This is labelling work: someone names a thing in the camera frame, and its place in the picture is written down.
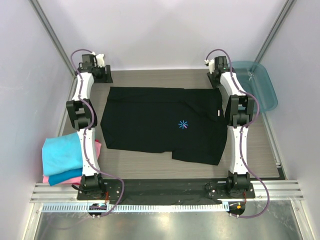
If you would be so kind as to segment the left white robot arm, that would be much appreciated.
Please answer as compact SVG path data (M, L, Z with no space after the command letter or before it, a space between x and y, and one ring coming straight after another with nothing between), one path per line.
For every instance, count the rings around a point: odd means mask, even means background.
M66 110L81 147L82 175L79 186L73 187L80 199L100 200L107 194L96 150L98 118L90 100L94 84L113 83L111 66L105 64L104 57L103 53L83 48L70 55L76 85L71 100L66 102Z

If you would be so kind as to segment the black t shirt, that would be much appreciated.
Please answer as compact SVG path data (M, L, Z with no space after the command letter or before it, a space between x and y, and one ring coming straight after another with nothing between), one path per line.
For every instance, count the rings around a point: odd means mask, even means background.
M213 166L228 136L219 89L111 87L100 126L109 149Z

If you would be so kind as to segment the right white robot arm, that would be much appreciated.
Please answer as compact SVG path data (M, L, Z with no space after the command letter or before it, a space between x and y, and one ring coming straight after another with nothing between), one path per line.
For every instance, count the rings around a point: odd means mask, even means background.
M205 59L204 64L208 67L207 77L211 85L223 86L228 95L224 119L231 137L231 163L226 183L215 186L212 191L230 199L253 199L255 192L248 170L247 138L254 117L255 98L245 92L225 56Z

